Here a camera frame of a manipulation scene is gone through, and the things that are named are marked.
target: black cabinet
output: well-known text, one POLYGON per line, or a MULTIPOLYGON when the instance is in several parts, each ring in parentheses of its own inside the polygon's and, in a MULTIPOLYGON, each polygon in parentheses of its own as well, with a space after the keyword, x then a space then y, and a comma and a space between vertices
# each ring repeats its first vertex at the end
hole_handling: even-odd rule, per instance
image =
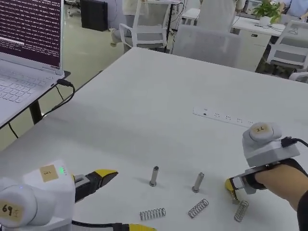
POLYGON ((108 30, 108 4, 97 0, 80 0, 82 27, 108 30))

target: person's hand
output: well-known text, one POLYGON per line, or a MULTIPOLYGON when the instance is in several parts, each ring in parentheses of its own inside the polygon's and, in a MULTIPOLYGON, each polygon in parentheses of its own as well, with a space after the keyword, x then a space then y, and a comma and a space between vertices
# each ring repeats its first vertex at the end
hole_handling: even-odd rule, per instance
POLYGON ((255 179, 277 196, 287 200, 296 211, 301 197, 308 191, 308 178, 301 171, 288 165, 255 174, 255 179))
POLYGON ((304 19, 307 18, 307 14, 303 14, 302 16, 299 17, 299 19, 304 19))

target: floor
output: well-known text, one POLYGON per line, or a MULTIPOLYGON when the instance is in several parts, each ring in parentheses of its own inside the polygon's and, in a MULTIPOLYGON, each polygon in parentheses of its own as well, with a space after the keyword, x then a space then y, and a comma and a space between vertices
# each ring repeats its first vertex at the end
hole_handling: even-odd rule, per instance
MULTIPOLYGON (((71 72, 67 80, 76 88, 104 70, 123 54, 123 46, 110 46, 110 32, 99 32, 81 27, 80 15, 72 18, 65 17, 64 23, 64 69, 71 72)), ((61 94, 66 97, 70 89, 59 87, 61 94)), ((46 112, 61 102, 56 89, 46 94, 40 101, 42 112, 46 112)), ((29 110, 23 112, 12 123, 18 136, 27 132, 32 126, 29 110)), ((0 130, 0 151, 15 140, 8 126, 0 130)))

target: potted plant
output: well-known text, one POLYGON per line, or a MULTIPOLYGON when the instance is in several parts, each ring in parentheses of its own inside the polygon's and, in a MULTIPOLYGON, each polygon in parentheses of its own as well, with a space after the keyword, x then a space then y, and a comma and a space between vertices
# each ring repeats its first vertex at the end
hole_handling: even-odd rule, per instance
POLYGON ((276 23, 281 17, 280 3, 270 3, 268 0, 263 0, 262 4, 255 7, 254 14, 260 17, 260 26, 276 23))

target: laptop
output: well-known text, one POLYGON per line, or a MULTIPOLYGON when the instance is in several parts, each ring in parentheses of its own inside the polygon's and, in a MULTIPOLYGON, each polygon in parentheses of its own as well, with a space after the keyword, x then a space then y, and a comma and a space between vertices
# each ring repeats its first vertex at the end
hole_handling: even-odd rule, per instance
POLYGON ((0 0, 0 128, 64 78, 64 0, 0 0))

